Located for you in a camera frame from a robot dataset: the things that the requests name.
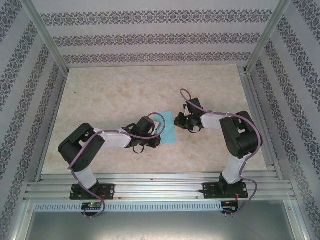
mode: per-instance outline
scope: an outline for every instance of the black bracket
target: black bracket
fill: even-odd
[[[104,200],[113,200],[115,195],[114,184],[99,184],[98,188],[92,191]],[[86,192],[79,184],[73,184],[70,193],[71,200],[97,200],[96,197]]]
[[[150,130],[152,130],[152,132],[155,130],[155,122],[148,116],[144,116],[142,117],[139,122],[137,124],[132,123],[129,124],[126,127],[122,128],[123,130],[125,130],[127,133],[129,134],[133,134],[136,136],[140,136],[140,137],[152,137],[152,135],[149,133]],[[140,138],[136,138],[136,137],[131,137],[131,141],[128,144],[128,146],[126,147],[128,148],[133,148],[133,151],[135,152],[134,147],[140,145],[143,146],[143,150],[144,151],[144,147],[151,147],[151,148],[156,148],[160,145],[161,142],[161,137],[155,137],[152,139],[140,139]]]
[[[199,108],[202,108],[198,98],[193,98],[190,100],[190,102],[198,106]],[[179,112],[179,115],[174,119],[174,125],[184,130],[188,129],[189,132],[193,131],[194,127],[203,129],[204,127],[201,123],[201,116],[205,113],[199,110],[198,108],[192,106],[189,102],[184,104],[183,108],[187,108],[190,114],[188,116],[185,116],[184,113]]]
[[[203,193],[205,199],[247,199],[249,197],[247,185],[242,180],[228,184],[222,174],[219,182],[203,183],[200,193]]]

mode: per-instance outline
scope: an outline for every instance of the enclosure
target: enclosure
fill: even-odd
[[[320,239],[319,0],[0,7],[0,239]],[[247,198],[205,197],[228,141],[177,127],[180,89],[225,117],[248,112],[261,135],[243,173],[257,191],[244,181],[254,197],[239,214],[221,212]],[[83,123],[117,130],[154,112],[167,116],[159,146],[95,156],[95,177],[114,188],[85,219],[92,201],[70,199],[58,146]]]

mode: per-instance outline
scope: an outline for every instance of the white platform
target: white platform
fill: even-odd
[[[42,174],[67,174],[59,144],[82,123],[119,129],[152,112],[171,111],[175,118],[185,103],[179,90],[189,90],[206,110],[249,111],[236,65],[72,68],[58,110]],[[228,150],[221,130],[197,134],[175,127],[176,144],[104,148],[91,164],[94,173],[220,172]],[[246,170],[266,170],[261,151]]]

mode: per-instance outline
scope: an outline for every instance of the robotic arm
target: robotic arm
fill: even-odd
[[[139,152],[140,154],[143,152],[145,146],[156,148],[160,145],[160,134],[164,130],[165,121],[162,131],[155,135],[161,126],[160,122],[153,121],[149,116],[142,117],[137,124],[132,123],[119,130],[102,131],[92,127],[89,123],[83,123],[79,126],[58,147],[59,153],[69,164],[69,169],[79,183],[72,186],[70,199],[96,199],[96,197],[81,187],[81,185],[101,198],[113,199],[114,186],[112,186],[112,184],[100,184],[90,167],[98,151],[101,148],[132,148],[133,151],[138,154],[138,152],[135,151],[135,147],[140,145],[142,146],[142,151]]]
[[[222,129],[229,159],[226,168],[221,173],[218,183],[204,183],[204,198],[247,198],[246,184],[240,173],[247,158],[258,148],[258,137],[253,127],[237,116],[247,119],[253,124],[246,111],[238,112],[235,116],[205,113],[198,98],[193,98],[183,105],[184,113],[180,112],[174,120],[174,125],[198,133],[202,129]]]

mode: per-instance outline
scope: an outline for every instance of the black mounting plate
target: black mounting plate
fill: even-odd
[[[114,184],[101,184],[96,192],[96,195],[104,200],[113,200],[115,195]],[[71,200],[97,200],[96,197],[86,192],[79,184],[73,184],[70,192]]]
[[[236,193],[238,193],[239,199],[247,199],[248,191],[247,185],[241,182],[237,188],[233,188],[223,194],[219,188],[218,182],[205,182],[202,184],[202,190],[204,199],[235,199]]]

